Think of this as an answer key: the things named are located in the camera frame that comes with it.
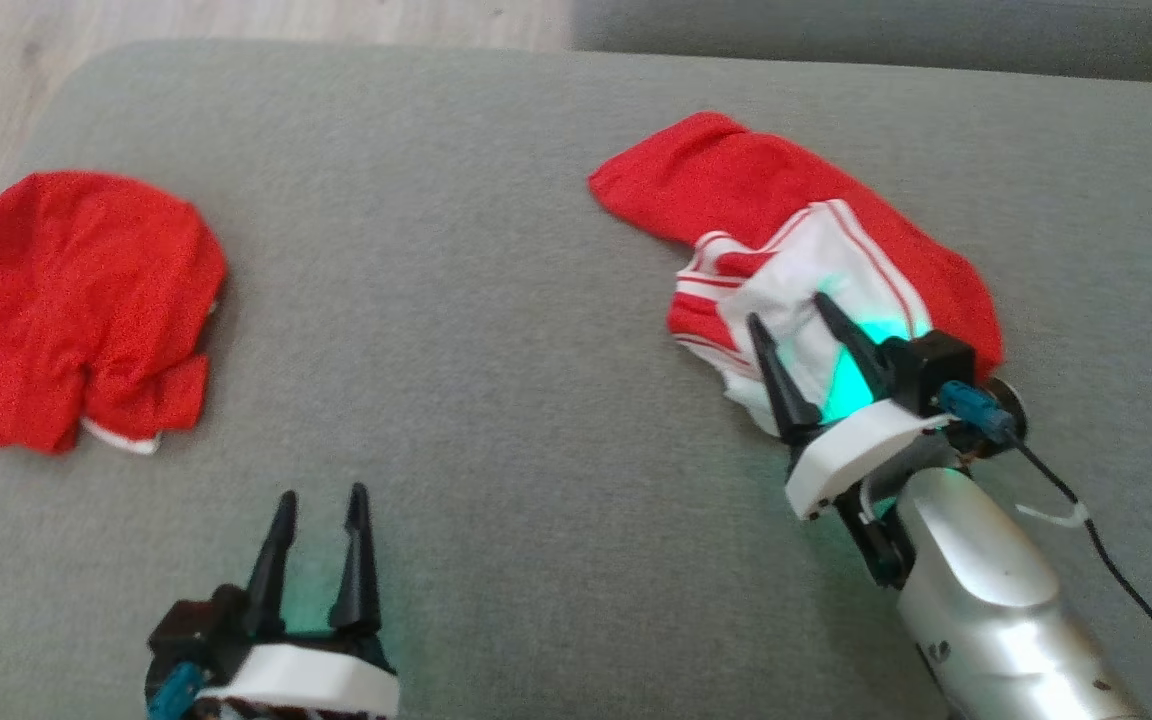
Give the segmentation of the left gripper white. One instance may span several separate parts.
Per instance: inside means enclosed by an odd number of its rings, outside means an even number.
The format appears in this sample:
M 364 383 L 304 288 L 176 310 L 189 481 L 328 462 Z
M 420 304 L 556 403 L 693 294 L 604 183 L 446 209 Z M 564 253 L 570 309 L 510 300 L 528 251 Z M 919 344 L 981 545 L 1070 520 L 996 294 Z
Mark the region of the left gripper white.
M 369 492 L 353 483 L 346 561 L 326 632 L 285 632 L 285 566 L 296 536 L 297 493 L 279 498 L 247 583 L 244 653 L 200 689 L 196 710 L 220 720 L 397 720 L 401 680 L 381 639 Z

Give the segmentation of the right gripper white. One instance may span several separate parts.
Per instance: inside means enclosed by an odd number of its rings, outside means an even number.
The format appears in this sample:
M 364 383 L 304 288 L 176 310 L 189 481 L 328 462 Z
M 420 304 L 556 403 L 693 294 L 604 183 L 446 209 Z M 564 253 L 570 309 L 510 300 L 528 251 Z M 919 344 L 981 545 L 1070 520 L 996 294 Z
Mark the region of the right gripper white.
M 895 351 L 901 338 L 876 342 L 826 291 L 814 291 L 812 301 L 870 395 L 881 402 L 823 429 L 823 410 L 795 381 L 780 341 L 759 314 L 746 314 L 778 437 L 786 446 L 803 446 L 791 450 L 785 497 L 797 520 L 836 514 L 874 583 L 899 589 L 914 568 L 914 550 L 899 529 L 893 502 L 916 471 L 941 462 L 947 450 L 942 429 L 952 416 L 919 416 L 887 400 L 897 387 Z

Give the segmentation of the red white striped basketball jersey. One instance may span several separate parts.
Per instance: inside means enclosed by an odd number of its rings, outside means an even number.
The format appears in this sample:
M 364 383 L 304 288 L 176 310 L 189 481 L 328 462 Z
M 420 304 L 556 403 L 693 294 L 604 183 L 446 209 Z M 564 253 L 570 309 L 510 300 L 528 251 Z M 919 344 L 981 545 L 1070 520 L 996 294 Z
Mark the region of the red white striped basketball jersey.
M 702 111 L 591 174 L 594 200 L 622 222 L 681 243 L 668 332 L 717 369 L 723 396 L 776 434 L 748 314 L 758 314 L 824 420 L 874 395 L 813 304 L 826 293 L 876 342 L 942 331 L 973 347 L 984 381 L 1005 364 L 986 282 L 872 188 L 787 138 Z

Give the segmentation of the red shorts with white band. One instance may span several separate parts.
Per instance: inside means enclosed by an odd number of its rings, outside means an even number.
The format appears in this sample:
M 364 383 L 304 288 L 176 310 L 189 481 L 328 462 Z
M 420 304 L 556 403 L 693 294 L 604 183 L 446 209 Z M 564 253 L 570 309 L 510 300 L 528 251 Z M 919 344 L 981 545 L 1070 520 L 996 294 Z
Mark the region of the red shorts with white band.
M 200 338 L 227 256 L 200 211 L 141 179 L 35 173 L 0 194 L 0 448 L 132 454 L 197 427 Z

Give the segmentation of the large grey sofa ottoman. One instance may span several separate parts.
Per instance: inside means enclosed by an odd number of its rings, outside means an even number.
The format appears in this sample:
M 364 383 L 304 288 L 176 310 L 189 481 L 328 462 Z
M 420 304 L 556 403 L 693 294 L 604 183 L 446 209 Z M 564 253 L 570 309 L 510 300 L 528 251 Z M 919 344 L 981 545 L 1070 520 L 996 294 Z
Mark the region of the large grey sofa ottoman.
M 152 41 L 12 179 L 192 200 L 227 291 L 198 429 L 0 450 L 0 720 L 145 720 L 147 632 L 300 493 L 323 626 L 370 488 L 414 720 L 945 720 L 836 518 L 664 316 L 685 251 L 586 179 L 695 111 L 799 142 L 972 262 L 1033 450 L 1152 602 L 1152 83 L 713 58 Z

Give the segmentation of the grey sofa seat section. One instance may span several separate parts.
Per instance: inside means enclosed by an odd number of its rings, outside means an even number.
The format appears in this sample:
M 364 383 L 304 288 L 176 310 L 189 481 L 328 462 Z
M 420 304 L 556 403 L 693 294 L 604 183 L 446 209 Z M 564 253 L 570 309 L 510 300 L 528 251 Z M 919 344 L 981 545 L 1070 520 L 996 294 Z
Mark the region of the grey sofa seat section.
M 573 46 L 1152 82 L 1152 0 L 571 0 Z

